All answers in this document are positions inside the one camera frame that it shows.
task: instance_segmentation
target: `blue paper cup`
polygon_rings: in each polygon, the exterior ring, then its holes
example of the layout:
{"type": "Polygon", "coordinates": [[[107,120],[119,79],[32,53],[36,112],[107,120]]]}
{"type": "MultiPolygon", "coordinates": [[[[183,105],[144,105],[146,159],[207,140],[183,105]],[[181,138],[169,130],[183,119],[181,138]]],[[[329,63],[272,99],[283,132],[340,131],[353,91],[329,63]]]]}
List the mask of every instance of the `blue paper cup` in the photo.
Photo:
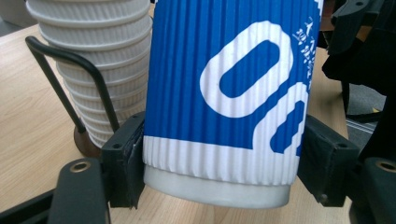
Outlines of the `blue paper cup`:
{"type": "Polygon", "coordinates": [[[145,182],[200,203],[289,201],[322,0],[160,0],[145,123],[145,182]]]}

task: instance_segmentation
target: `stack of cups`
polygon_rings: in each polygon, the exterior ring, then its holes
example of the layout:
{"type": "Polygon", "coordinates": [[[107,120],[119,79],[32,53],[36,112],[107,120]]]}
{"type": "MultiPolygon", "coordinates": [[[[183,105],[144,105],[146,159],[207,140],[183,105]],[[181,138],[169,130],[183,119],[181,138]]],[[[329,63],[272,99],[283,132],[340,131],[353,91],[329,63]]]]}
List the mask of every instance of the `stack of cups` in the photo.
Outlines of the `stack of cups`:
{"type": "MultiPolygon", "coordinates": [[[[146,107],[152,20],[148,0],[29,0],[41,35],[55,48],[88,59],[101,72],[119,124],[146,107]]],[[[91,140],[98,146],[113,134],[91,76],[57,62],[91,140]]]]}

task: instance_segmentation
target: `wooden table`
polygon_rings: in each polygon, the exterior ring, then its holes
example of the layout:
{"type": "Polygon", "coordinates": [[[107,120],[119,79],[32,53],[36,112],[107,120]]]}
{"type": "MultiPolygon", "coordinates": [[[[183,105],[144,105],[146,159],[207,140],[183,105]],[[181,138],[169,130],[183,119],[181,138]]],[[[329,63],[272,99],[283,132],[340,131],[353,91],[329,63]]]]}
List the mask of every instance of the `wooden table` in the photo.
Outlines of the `wooden table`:
{"type": "MultiPolygon", "coordinates": [[[[0,211],[55,188],[61,168],[81,158],[74,124],[26,47],[37,26],[0,37],[0,211]]],[[[318,50],[309,114],[347,136],[340,83],[321,73],[318,50]]],[[[324,208],[297,179],[290,202],[268,210],[193,203],[146,187],[138,210],[111,209],[113,223],[349,223],[350,201],[324,208]]]]}

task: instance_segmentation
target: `white paper cup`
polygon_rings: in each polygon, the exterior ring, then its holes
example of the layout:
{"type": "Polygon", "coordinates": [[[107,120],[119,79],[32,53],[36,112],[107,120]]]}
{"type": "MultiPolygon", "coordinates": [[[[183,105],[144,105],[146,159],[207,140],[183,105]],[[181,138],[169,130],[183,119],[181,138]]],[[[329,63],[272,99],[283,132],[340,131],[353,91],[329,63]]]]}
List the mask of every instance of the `white paper cup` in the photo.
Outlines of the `white paper cup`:
{"type": "Polygon", "coordinates": [[[65,49],[118,49],[134,43],[151,29],[152,20],[147,14],[135,21],[101,28],[69,28],[40,22],[41,35],[52,45],[65,49]]]}
{"type": "MultiPolygon", "coordinates": [[[[134,74],[128,79],[113,81],[106,83],[110,98],[122,98],[125,95],[134,95],[134,91],[144,87],[148,81],[148,72],[142,71],[140,74],[134,74]]],[[[91,83],[77,83],[69,78],[64,78],[66,88],[81,98],[91,99],[92,97],[99,99],[99,91],[96,86],[91,83]]]]}
{"type": "Polygon", "coordinates": [[[157,3],[146,184],[214,205],[288,202],[321,7],[319,0],[157,3]]]}
{"type": "MultiPolygon", "coordinates": [[[[78,108],[80,114],[83,115],[84,117],[89,117],[91,119],[109,122],[105,110],[92,109],[85,105],[80,105],[73,99],[73,96],[71,96],[71,98],[74,104],[76,105],[76,107],[78,108]]],[[[127,120],[132,115],[145,111],[145,109],[146,109],[146,101],[143,100],[139,103],[136,103],[135,105],[131,105],[123,109],[115,110],[115,112],[118,120],[127,120]]]]}
{"type": "Polygon", "coordinates": [[[85,128],[87,129],[91,140],[93,140],[93,143],[96,144],[98,147],[102,147],[105,142],[107,142],[107,140],[110,139],[110,137],[114,134],[112,131],[107,132],[93,128],[92,126],[90,126],[90,123],[84,118],[82,118],[82,121],[85,124],[85,128]]]}
{"type": "MultiPolygon", "coordinates": [[[[57,46],[55,48],[67,50],[76,53],[93,63],[100,70],[110,67],[120,67],[123,64],[138,63],[144,56],[149,55],[151,45],[151,32],[147,30],[135,39],[134,43],[128,46],[109,49],[109,50],[72,50],[63,49],[57,46]]],[[[149,66],[149,62],[145,61],[145,66],[149,66]]]]}
{"type": "MultiPolygon", "coordinates": [[[[143,100],[146,100],[147,89],[147,85],[144,85],[139,89],[136,89],[135,91],[131,91],[128,94],[111,97],[110,99],[114,109],[119,110],[127,108],[131,105],[135,105],[143,100]]],[[[75,94],[71,91],[70,94],[73,95],[73,99],[75,100],[75,102],[79,103],[80,105],[85,105],[91,109],[105,110],[101,98],[81,97],[81,95],[75,94]]]]}
{"type": "Polygon", "coordinates": [[[148,14],[149,1],[29,0],[26,7],[39,22],[62,27],[92,28],[123,24],[148,14]]]}
{"type": "MultiPolygon", "coordinates": [[[[75,80],[75,82],[91,83],[94,81],[92,77],[80,67],[67,64],[56,63],[57,69],[62,77],[75,80]]],[[[149,68],[149,49],[142,54],[135,56],[131,62],[127,64],[118,64],[118,66],[96,66],[106,83],[125,80],[136,74],[141,74],[149,68]]]]}
{"type": "MultiPolygon", "coordinates": [[[[92,119],[92,118],[84,116],[78,109],[77,109],[77,111],[81,115],[84,124],[92,127],[95,130],[100,130],[105,133],[113,132],[113,128],[111,127],[110,122],[92,119]]],[[[119,120],[119,125],[121,126],[124,122],[125,122],[125,120],[119,120]]]]}

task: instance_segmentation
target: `round base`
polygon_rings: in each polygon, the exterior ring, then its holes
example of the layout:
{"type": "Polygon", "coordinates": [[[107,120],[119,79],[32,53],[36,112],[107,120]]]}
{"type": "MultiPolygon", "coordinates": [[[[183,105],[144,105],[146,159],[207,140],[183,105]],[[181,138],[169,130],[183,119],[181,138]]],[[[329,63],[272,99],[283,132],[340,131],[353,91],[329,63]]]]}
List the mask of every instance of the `round base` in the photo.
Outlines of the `round base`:
{"type": "Polygon", "coordinates": [[[287,204],[290,196],[289,185],[234,184],[178,175],[147,165],[145,183],[181,199],[237,208],[275,208],[287,204]]]}
{"type": "Polygon", "coordinates": [[[101,149],[97,147],[88,136],[88,132],[79,133],[78,129],[74,130],[74,140],[76,146],[85,157],[99,158],[101,149]]]}

